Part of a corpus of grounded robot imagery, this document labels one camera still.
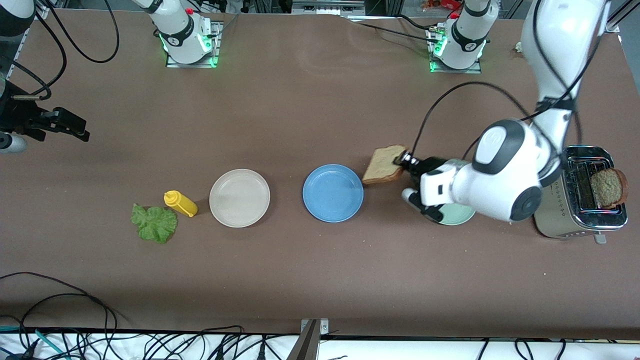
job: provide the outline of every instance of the table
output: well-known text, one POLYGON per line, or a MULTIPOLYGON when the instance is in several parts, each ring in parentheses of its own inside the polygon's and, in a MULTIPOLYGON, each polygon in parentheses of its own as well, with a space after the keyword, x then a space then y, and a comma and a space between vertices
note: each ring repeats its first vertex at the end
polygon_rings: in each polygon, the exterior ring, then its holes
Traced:
MULTIPOLYGON (((84 51, 108 56, 106 12, 60 13, 84 51)), ((148 15, 116 18, 118 56, 89 63, 65 40, 67 73, 42 104, 85 118, 90 141, 51 134, 0 158, 0 273, 71 282, 133 329, 296 332, 300 318, 318 317, 337 334, 640 338, 640 102, 616 35, 604 37, 580 92, 584 141, 612 154, 632 191, 629 224, 599 246, 546 239, 532 220, 432 224, 401 200, 408 177, 367 188, 361 210, 340 224, 314 219, 302 203, 309 172, 340 163, 362 175, 373 149, 410 144, 453 85, 491 81, 532 109, 532 71, 512 50, 521 21, 496 22, 483 73, 472 76, 430 73, 418 40, 330 15, 240 15, 217 69, 166 69, 148 15), (257 171, 271 188, 267 214, 246 229, 221 225, 207 208, 213 182, 234 168, 257 171), (161 206, 173 189, 197 200, 200 214, 179 215, 166 245, 139 239, 132 205, 161 206)), ((419 35, 399 20, 376 23, 419 35)), ((58 56, 34 24, 19 60, 49 79, 58 56)), ((36 86, 17 72, 12 81, 36 86)), ((461 88, 434 112, 417 155, 460 157, 488 124, 514 116, 501 95, 461 88)), ((19 314, 60 290, 10 279, 0 302, 19 314)), ((27 325, 102 327, 102 316, 55 300, 27 325)))

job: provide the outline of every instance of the green lettuce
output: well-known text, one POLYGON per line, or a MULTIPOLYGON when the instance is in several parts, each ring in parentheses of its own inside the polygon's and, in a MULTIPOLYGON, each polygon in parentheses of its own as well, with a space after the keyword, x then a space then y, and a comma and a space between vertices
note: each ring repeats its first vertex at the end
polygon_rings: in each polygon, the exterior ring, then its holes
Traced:
POLYGON ((142 240, 153 240, 164 244, 175 232, 178 218, 172 210, 153 206, 145 210, 138 204, 133 204, 131 222, 138 226, 138 236, 142 240))

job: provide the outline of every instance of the mustard bottle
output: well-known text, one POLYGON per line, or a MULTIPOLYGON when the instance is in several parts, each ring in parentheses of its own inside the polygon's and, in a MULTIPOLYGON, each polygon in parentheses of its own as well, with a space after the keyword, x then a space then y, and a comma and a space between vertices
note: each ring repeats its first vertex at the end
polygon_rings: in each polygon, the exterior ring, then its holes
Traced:
POLYGON ((164 203, 175 211, 190 218, 198 212, 198 206, 177 190, 164 193, 164 203))

